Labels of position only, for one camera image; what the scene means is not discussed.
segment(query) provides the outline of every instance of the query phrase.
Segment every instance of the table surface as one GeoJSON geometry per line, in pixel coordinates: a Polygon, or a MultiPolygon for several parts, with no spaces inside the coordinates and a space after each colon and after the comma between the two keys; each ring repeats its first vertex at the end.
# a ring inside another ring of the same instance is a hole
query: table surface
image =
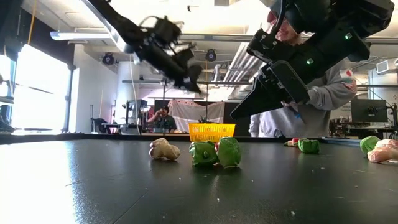
{"type": "Polygon", "coordinates": [[[357,147],[320,155],[241,143],[237,168],[175,162],[149,142],[77,140],[0,146],[0,223],[395,223],[398,165],[357,147]]]}

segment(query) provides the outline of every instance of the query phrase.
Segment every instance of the person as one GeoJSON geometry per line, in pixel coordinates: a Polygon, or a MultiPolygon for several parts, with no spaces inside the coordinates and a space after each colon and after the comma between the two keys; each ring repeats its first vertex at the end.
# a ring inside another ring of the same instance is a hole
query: person
{"type": "Polygon", "coordinates": [[[174,118],[169,115],[168,106],[156,111],[155,115],[148,120],[148,123],[153,123],[155,128],[168,129],[170,133],[177,129],[174,118]]]}
{"type": "MultiPolygon", "coordinates": [[[[271,27],[276,16],[269,13],[271,27]]],[[[284,19],[277,39],[291,44],[301,44],[302,38],[284,19]]],[[[355,79],[340,75],[346,69],[344,61],[325,72],[325,76],[307,84],[310,100],[304,104],[281,102],[284,107],[251,116],[249,132],[252,137],[318,138],[329,132],[330,111],[345,105],[355,97],[355,79]]]]}

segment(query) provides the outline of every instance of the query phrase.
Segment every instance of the white curtain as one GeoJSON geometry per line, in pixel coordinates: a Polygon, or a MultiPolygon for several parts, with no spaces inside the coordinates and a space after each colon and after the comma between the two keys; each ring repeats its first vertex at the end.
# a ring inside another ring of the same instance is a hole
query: white curtain
{"type": "MultiPolygon", "coordinates": [[[[206,106],[201,106],[192,101],[172,100],[169,103],[170,113],[175,120],[177,129],[189,132],[189,123],[197,123],[206,116],[206,106]]],[[[208,105],[208,121],[224,123],[225,102],[212,103],[208,105]]]]}

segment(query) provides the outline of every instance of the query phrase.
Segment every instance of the green bell pepper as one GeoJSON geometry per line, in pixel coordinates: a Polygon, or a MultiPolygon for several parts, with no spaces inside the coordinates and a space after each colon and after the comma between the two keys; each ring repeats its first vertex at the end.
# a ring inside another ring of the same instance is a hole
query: green bell pepper
{"type": "Polygon", "coordinates": [[[242,159],[238,141],[233,137],[221,138],[218,143],[217,156],[223,167],[236,167],[242,159]]]}
{"type": "Polygon", "coordinates": [[[376,143],[380,141],[380,139],[376,136],[368,136],[361,140],[359,146],[365,156],[368,155],[368,152],[372,151],[376,147],[376,143]]]}
{"type": "Polygon", "coordinates": [[[189,153],[194,166],[210,166],[218,162],[216,146],[211,141],[191,143],[189,153]]]}
{"type": "Polygon", "coordinates": [[[320,145],[318,140],[300,139],[298,140],[298,148],[306,154],[318,154],[320,145]]]}

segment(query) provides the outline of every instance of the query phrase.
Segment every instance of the sleeve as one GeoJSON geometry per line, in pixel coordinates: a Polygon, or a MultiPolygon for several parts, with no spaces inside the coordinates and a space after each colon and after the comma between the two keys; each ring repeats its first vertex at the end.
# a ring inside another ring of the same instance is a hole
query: sleeve
{"type": "Polygon", "coordinates": [[[331,67],[325,74],[326,85],[315,86],[308,91],[310,100],[307,104],[320,110],[335,110],[352,100],[356,94],[354,74],[348,72],[346,77],[342,77],[340,70],[343,69],[346,69],[344,60],[331,67]]]}
{"type": "Polygon", "coordinates": [[[258,137],[260,132],[260,114],[250,117],[249,133],[251,137],[258,137]]]}

